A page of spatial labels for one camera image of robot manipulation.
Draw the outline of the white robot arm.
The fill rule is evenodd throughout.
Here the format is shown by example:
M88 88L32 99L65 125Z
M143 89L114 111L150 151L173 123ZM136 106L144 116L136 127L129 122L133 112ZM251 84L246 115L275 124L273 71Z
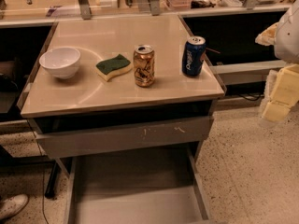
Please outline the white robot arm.
M255 42L264 46L273 45L275 56L286 63L279 71L269 72L259 108L260 124L273 127L284 120L299 101L298 1L278 22L259 34Z

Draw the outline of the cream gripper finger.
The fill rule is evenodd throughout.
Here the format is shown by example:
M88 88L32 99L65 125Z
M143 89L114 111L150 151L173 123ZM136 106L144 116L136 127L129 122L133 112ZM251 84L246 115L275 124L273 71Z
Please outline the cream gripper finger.
M276 30L278 23L274 23L257 35L255 42L263 46L273 46L275 44Z
M299 101L299 65L290 63L267 76L261 118L269 122L284 120Z

